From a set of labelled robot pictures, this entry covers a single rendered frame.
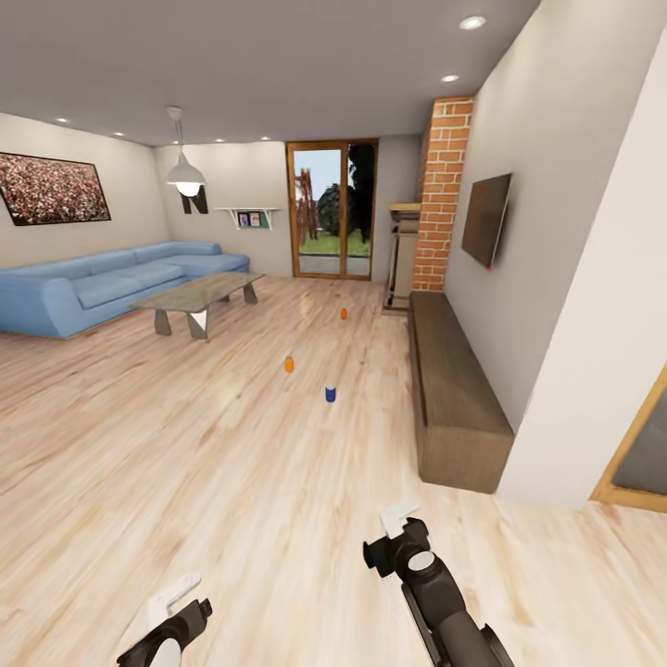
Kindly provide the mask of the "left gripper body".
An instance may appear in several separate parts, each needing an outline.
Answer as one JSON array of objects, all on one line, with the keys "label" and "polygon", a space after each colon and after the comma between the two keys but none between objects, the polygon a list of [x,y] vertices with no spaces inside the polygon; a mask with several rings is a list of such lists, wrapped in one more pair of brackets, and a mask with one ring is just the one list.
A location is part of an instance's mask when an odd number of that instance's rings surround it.
[{"label": "left gripper body", "polygon": [[181,651],[192,643],[197,637],[206,631],[207,618],[203,614],[198,599],[192,601],[187,607],[161,623],[161,628],[174,628],[180,636],[182,643]]}]

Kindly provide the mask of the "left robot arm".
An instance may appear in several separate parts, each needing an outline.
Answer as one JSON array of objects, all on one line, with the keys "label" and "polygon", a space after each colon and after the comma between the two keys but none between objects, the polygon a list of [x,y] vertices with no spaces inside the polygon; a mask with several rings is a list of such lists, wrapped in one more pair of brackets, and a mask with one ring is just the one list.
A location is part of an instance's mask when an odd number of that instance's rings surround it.
[{"label": "left robot arm", "polygon": [[118,656],[120,667],[181,667],[182,651],[206,631],[212,608],[208,598],[195,599],[175,615],[170,608],[201,581],[200,571],[185,573],[147,601],[151,631]]}]

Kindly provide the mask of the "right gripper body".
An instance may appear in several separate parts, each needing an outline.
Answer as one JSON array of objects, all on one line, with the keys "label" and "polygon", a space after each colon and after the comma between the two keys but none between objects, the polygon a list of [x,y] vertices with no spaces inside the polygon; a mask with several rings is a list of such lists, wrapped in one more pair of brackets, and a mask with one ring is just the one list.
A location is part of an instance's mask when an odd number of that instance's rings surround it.
[{"label": "right gripper body", "polygon": [[404,545],[411,543],[421,545],[426,550],[431,550],[431,544],[429,544],[422,521],[417,518],[409,519],[402,523],[402,528],[403,535],[399,535],[393,540],[386,535],[369,546],[372,561],[374,561],[381,577],[387,577],[390,573],[396,572],[396,556]]}]

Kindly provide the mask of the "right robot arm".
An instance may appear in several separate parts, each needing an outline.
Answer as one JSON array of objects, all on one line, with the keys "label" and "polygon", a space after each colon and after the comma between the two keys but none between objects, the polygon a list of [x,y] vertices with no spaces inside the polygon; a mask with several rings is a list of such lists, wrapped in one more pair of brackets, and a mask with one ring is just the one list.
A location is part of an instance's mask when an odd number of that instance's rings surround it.
[{"label": "right robot arm", "polygon": [[386,536],[363,543],[368,568],[381,577],[396,572],[402,595],[433,667],[516,667],[497,633],[479,629],[446,564],[431,551],[422,521],[409,519],[422,507],[420,496],[381,510]]}]

